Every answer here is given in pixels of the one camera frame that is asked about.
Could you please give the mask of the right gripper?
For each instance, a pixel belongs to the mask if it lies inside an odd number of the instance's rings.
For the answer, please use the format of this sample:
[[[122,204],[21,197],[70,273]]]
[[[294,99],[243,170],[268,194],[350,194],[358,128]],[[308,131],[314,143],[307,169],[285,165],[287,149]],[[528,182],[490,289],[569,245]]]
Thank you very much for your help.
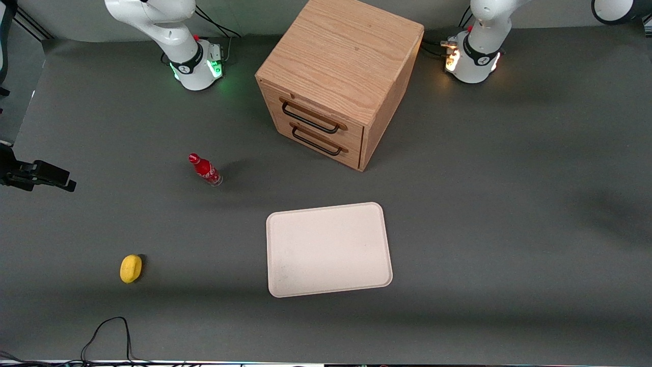
[[[32,191],[35,186],[46,185],[74,192],[77,183],[69,179],[70,172],[46,161],[35,160],[31,176],[17,176],[21,173],[21,163],[15,158],[13,149],[1,144],[1,184],[24,191]]]

